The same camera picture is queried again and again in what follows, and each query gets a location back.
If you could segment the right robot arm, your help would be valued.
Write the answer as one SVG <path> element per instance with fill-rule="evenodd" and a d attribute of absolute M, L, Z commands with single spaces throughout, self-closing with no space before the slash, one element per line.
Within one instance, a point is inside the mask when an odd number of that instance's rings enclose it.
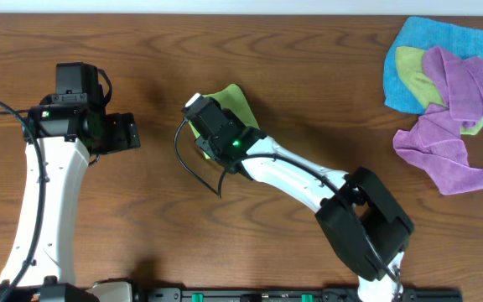
<path fill-rule="evenodd" d="M 400 268 L 414 224 L 369 169 L 328 169 L 283 148 L 264 131 L 192 126 L 196 144 L 223 167 L 307 206 L 339 260 L 359 279 L 361 301 L 399 301 Z"/>

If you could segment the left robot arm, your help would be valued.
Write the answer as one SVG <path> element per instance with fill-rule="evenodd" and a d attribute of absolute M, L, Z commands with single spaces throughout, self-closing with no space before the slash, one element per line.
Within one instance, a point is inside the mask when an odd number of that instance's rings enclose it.
<path fill-rule="evenodd" d="M 27 174 L 13 249 L 0 273 L 0 301 L 133 301 L 129 281 L 75 286 L 74 233 L 86 170 L 104 155 L 139 147 L 130 113 L 106 113 L 109 94 L 48 95 L 21 123 Z"/>

